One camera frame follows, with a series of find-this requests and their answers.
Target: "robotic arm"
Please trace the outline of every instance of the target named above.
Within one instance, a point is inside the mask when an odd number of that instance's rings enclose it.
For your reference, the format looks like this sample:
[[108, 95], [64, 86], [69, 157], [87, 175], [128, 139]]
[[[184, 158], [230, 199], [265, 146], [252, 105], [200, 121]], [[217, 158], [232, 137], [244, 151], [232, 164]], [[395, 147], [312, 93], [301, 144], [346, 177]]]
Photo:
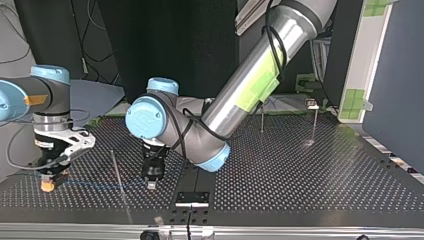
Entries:
[[13, 163], [9, 153], [6, 154], [10, 165], [41, 173], [41, 189], [50, 192], [68, 175], [71, 160], [95, 143], [93, 135], [85, 129], [72, 126], [68, 70], [37, 65], [31, 68], [29, 77], [0, 78], [0, 121], [12, 121], [31, 113], [41, 158], [35, 167], [27, 167]]
[[[336, 1], [285, 0], [272, 9], [271, 26], [284, 43], [288, 61], [321, 31]], [[277, 39], [272, 41], [281, 59], [281, 46]], [[149, 80], [147, 94], [138, 98], [126, 114], [128, 129], [144, 141], [142, 173], [148, 181], [163, 177], [163, 154], [169, 148], [207, 171], [221, 168], [230, 153], [226, 139], [279, 84], [276, 80], [279, 67], [271, 50], [269, 39], [263, 36], [201, 121], [193, 121], [176, 110], [176, 82], [164, 78]]]

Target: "perforated metal table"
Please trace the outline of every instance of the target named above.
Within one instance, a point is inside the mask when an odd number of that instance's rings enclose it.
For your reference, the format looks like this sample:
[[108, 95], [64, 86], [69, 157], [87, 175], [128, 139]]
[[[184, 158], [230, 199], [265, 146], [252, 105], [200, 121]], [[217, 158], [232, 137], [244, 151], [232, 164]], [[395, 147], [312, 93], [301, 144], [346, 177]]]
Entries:
[[[31, 173], [0, 183], [0, 239], [2, 226], [36, 229], [34, 223], [90, 229], [109, 224], [115, 233], [116, 226], [128, 231], [180, 226], [185, 231], [187, 225], [238, 231], [424, 229], [424, 186], [333, 116], [320, 115], [316, 128], [311, 115], [266, 116], [263, 133], [259, 116], [246, 123], [236, 133], [241, 137], [230, 141], [230, 158], [217, 174], [171, 153], [164, 180], [151, 191], [140, 178], [140, 141], [123, 119], [105, 119], [92, 130], [94, 149], [73, 164], [70, 180], [55, 192], [41, 192]], [[208, 192], [209, 207], [176, 208], [179, 192]]]

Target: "blue joint cap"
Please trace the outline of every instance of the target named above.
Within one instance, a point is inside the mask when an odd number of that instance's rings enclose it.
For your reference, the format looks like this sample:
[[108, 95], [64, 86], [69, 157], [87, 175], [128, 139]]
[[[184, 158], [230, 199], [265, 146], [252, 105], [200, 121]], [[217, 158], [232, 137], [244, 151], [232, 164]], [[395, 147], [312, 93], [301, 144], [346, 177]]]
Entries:
[[20, 118], [28, 113], [27, 93], [11, 82], [0, 80], [0, 122]]
[[172, 93], [178, 96], [178, 83], [168, 78], [154, 77], [150, 78], [147, 84], [147, 90], [157, 90]]
[[52, 65], [35, 65], [31, 68], [31, 76], [46, 78], [64, 84], [71, 84], [69, 71], [63, 67]]
[[138, 138], [155, 138], [166, 128], [166, 112], [162, 104], [152, 97], [140, 97], [125, 116], [128, 130]]
[[201, 167], [208, 172], [216, 172], [222, 167], [222, 165], [224, 165], [229, 155], [230, 146], [225, 143], [224, 147], [221, 149], [221, 151], [219, 151], [218, 154], [204, 163], [196, 164], [196, 166]]

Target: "green tape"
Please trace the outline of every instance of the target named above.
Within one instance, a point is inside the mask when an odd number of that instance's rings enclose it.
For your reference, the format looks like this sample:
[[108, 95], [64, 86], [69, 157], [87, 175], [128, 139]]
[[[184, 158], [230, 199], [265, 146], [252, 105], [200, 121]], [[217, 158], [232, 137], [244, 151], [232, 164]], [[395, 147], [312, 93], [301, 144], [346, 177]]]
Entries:
[[364, 108], [365, 91], [362, 89], [347, 89], [340, 113], [341, 119], [357, 120]]
[[[278, 51], [278, 54], [280, 59], [283, 59], [280, 51]], [[246, 112], [250, 112], [258, 101], [264, 102], [279, 84], [276, 79], [279, 70], [271, 50], [262, 56], [257, 65], [252, 68], [252, 71], [254, 72], [249, 74], [251, 76], [250, 80], [235, 103], [236, 106]]]
[[364, 17], [383, 16], [388, 5], [388, 0], [367, 0], [363, 12]]

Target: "black backdrop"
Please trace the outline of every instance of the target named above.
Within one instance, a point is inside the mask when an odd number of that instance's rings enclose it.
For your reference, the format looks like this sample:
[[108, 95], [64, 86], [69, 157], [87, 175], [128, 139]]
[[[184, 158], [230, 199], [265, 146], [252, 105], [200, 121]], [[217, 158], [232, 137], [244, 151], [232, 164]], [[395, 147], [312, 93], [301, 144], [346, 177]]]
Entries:
[[[81, 38], [88, 22], [88, 0], [15, 0], [36, 62], [63, 66], [70, 70], [72, 78], [95, 81], [97, 74], [93, 69], [89, 68], [87, 76], [83, 73], [72, 3]], [[264, 24], [261, 18], [237, 37], [236, 3], [237, 0], [91, 0], [93, 19], [106, 26], [107, 31], [90, 24], [85, 50], [97, 59], [112, 52], [114, 56], [99, 63], [85, 59], [104, 76], [100, 82], [110, 83], [119, 70], [117, 84], [124, 86], [129, 102], [145, 92], [152, 76], [177, 80], [181, 95], [215, 97], [255, 45]], [[297, 74], [311, 72], [310, 50], [305, 44], [290, 62], [285, 81], [275, 93], [294, 92]]]
[[127, 99], [153, 76], [180, 95], [215, 97], [238, 65], [236, 0], [99, 1]]

